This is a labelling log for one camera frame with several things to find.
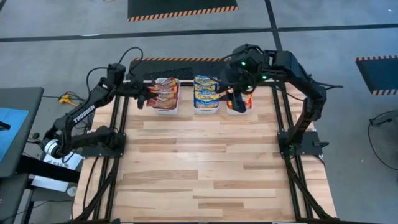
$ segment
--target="wooden tabletop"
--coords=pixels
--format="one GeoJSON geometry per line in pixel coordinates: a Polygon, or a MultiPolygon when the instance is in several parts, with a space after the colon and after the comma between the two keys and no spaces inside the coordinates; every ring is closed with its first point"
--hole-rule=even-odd
{"type": "MultiPolygon", "coordinates": [[[[303,98],[294,87],[287,85],[287,89],[303,98]]],[[[254,109],[243,116],[227,115],[225,102],[220,102],[217,114],[197,115],[193,111],[193,87],[181,87],[181,91],[179,112],[174,116],[156,115],[153,108],[139,110],[136,101],[130,99],[127,145],[119,165],[112,218],[122,222],[294,221],[287,173],[276,138],[271,88],[258,87],[254,109]]],[[[279,100],[287,127],[281,95],[279,100]]],[[[296,121],[302,102],[292,98],[289,102],[296,121]]],[[[93,128],[109,125],[112,108],[110,103],[96,110],[93,128]]],[[[313,156],[302,156],[302,160],[309,191],[326,212],[335,216],[322,163],[313,156]]],[[[93,161],[89,158],[83,163],[73,206],[75,215],[82,211],[93,161]]],[[[95,167],[87,203],[97,191],[101,166],[102,158],[95,167]]],[[[299,190],[298,197],[305,216],[299,190]]],[[[100,218],[104,217],[107,192],[103,198],[100,218]]]]}

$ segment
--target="floor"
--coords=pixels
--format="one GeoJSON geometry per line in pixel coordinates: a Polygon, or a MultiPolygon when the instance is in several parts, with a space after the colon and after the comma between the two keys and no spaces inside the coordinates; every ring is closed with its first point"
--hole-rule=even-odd
{"type": "MultiPolygon", "coordinates": [[[[315,124],[321,139],[330,142],[324,150],[325,163],[338,216],[343,220],[394,223],[398,173],[374,156],[367,127],[369,118],[396,109],[398,96],[372,96],[354,58],[397,54],[398,28],[364,29],[381,26],[361,25],[396,23],[398,2],[238,0],[238,5],[236,12],[128,23],[127,1],[123,0],[8,0],[0,11],[0,88],[45,88],[33,127],[43,133],[55,118],[71,109],[50,96],[71,90],[85,97],[86,73],[93,67],[117,62],[131,46],[141,47],[145,57],[222,57],[244,43],[264,49],[283,47],[293,52],[316,80],[345,86],[328,92],[322,119],[315,124]],[[269,19],[266,2],[271,3],[274,21],[269,19]],[[241,32],[247,28],[262,29],[241,32]],[[7,42],[14,37],[215,29],[240,33],[7,42]]],[[[128,64],[127,57],[123,63],[128,64]]],[[[91,85],[99,76],[92,75],[91,85]]],[[[393,167],[398,167],[397,133],[392,123],[371,130],[377,153],[393,167]]],[[[25,151],[40,154],[32,146],[25,151]]],[[[30,221],[63,222],[69,219],[69,211],[70,202],[48,203],[36,208],[30,221]]]]}

